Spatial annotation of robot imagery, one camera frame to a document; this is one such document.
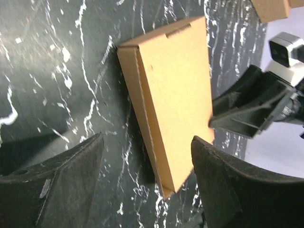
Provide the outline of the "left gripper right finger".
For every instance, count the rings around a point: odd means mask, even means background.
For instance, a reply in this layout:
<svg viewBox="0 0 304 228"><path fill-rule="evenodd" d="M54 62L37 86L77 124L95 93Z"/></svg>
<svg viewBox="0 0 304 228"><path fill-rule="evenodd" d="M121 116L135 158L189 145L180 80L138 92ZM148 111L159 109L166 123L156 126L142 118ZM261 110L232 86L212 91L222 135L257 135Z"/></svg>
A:
<svg viewBox="0 0 304 228"><path fill-rule="evenodd" d="M198 136L191 155L208 227L303 227L302 178L259 168Z"/></svg>

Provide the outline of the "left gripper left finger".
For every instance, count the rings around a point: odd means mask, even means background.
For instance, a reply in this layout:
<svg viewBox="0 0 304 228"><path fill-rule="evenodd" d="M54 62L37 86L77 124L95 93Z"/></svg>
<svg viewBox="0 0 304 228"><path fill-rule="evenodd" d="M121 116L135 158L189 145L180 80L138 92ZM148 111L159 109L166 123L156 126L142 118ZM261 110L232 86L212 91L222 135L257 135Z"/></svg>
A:
<svg viewBox="0 0 304 228"><path fill-rule="evenodd" d="M75 147L0 178L2 228L85 228L104 151L97 133Z"/></svg>

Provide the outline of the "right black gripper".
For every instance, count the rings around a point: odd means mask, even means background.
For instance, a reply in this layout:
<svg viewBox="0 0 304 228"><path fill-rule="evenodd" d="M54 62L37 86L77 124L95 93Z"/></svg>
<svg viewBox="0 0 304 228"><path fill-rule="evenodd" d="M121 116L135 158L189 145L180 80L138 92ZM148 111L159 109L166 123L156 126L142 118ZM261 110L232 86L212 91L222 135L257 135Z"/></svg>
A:
<svg viewBox="0 0 304 228"><path fill-rule="evenodd" d="M291 85L250 65L212 104L209 127L253 138L273 122L304 122L304 80Z"/></svg>

